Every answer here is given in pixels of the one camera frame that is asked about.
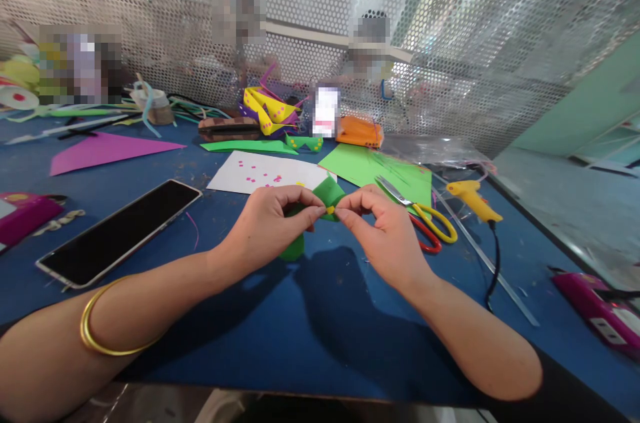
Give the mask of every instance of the blue table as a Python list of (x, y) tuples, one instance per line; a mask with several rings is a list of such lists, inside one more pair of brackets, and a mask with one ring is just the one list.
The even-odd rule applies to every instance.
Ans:
[[(0, 121), (1, 139), (35, 133), (61, 119)], [(198, 250), (218, 244), (235, 223), (246, 195), (205, 189), (227, 153), (196, 146), (195, 126), (179, 121), (162, 127), (165, 141), (187, 148), (49, 177), (49, 162), (79, 137), (41, 139), (0, 146), (0, 192), (28, 191), (69, 196), (65, 211), (84, 209), (59, 231), (28, 238), (0, 256), (0, 323), (73, 296), (33, 262), (169, 178), (204, 191), (189, 208), (200, 231)], [(151, 137), (142, 126), (108, 132)], [(335, 145), (325, 143), (318, 162)], [(339, 180), (347, 192), (355, 186)], [(605, 347), (549, 280), (547, 265), (577, 266), (491, 185), (483, 196), (504, 216), (498, 225), (503, 275), (540, 321), (534, 328), (498, 286), (495, 313), (576, 374), (624, 414), (640, 418), (640, 372)], [(486, 225), (469, 224), (489, 257), (493, 237)], [(193, 252), (195, 228), (177, 218), (105, 282), (142, 272)], [(445, 246), (429, 263), (442, 278), (480, 302), (489, 272), (464, 238)], [(203, 302), (177, 322), (123, 375), (146, 382), (198, 384), (266, 392), (405, 400), (474, 406), (477, 395), (433, 332), (367, 262), (355, 238), (341, 224), (320, 221), (306, 235), (298, 262), (275, 261), (222, 294)]]

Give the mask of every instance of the pink paper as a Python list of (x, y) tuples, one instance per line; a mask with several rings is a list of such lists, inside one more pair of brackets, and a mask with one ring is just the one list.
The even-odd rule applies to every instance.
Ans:
[(76, 169), (113, 163), (122, 159), (144, 156), (186, 147), (152, 139), (132, 138), (108, 133), (96, 133), (77, 145), (58, 153), (51, 160), (50, 176)]

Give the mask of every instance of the green paper piece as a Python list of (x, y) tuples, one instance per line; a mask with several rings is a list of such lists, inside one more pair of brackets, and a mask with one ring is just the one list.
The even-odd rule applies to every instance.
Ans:
[[(326, 179), (320, 183), (313, 191), (320, 200), (325, 204), (326, 207), (335, 206), (345, 196), (345, 192), (342, 190), (338, 183), (331, 177), (327, 176)], [(299, 203), (297, 204), (289, 213), (287, 213), (287, 218), (291, 216), (297, 215), (306, 206)], [(327, 220), (331, 222), (338, 222), (338, 217), (335, 214), (325, 214), (320, 217), (322, 220)], [(302, 253), (305, 252), (305, 235), (302, 233), (298, 236), (293, 243), (287, 246), (287, 249), (282, 252), (280, 258), (285, 261), (295, 261), (302, 256)]]
[(285, 142), (287, 146), (293, 149), (300, 150), (304, 145), (314, 153), (317, 153), (322, 149), (322, 145), (325, 142), (321, 137), (309, 137), (309, 136), (290, 136), (287, 135), (285, 138)]
[[(405, 198), (431, 207), (431, 172), (428, 169), (399, 161), (364, 146), (344, 143), (339, 144), (318, 166), (359, 187), (377, 184), (375, 177), (382, 175)], [(413, 208), (409, 208), (409, 211), (416, 214)]]
[(215, 151), (217, 153), (225, 153), (235, 151), (246, 151), (247, 153), (284, 153), (295, 154), (298, 152), (290, 147), (286, 146), (282, 141), (278, 139), (257, 141), (253, 140), (238, 140), (238, 141), (220, 141), (219, 143), (204, 143), (201, 144), (207, 151)]
[(280, 259), (285, 261), (295, 261), (298, 258), (300, 258), (300, 256), (302, 256), (302, 253), (304, 252), (305, 252), (305, 235), (301, 234), (295, 240), (293, 240), (293, 243), (287, 246), (286, 250), (284, 250), (280, 254)]

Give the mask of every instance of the yellow glue gun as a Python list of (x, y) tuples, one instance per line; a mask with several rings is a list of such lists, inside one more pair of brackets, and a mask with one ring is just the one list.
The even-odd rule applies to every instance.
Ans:
[(480, 189), (479, 181), (456, 181), (447, 185), (449, 193), (462, 199), (485, 223), (491, 220), (496, 223), (502, 221), (502, 216), (493, 211), (491, 206), (478, 195), (478, 189)]

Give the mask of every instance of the pink device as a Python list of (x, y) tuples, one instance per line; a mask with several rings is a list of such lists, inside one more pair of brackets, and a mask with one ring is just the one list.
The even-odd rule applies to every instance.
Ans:
[(582, 273), (562, 273), (551, 278), (607, 346), (640, 361), (640, 318), (598, 278)]
[(17, 245), (62, 207), (46, 196), (30, 193), (0, 193), (0, 253)]

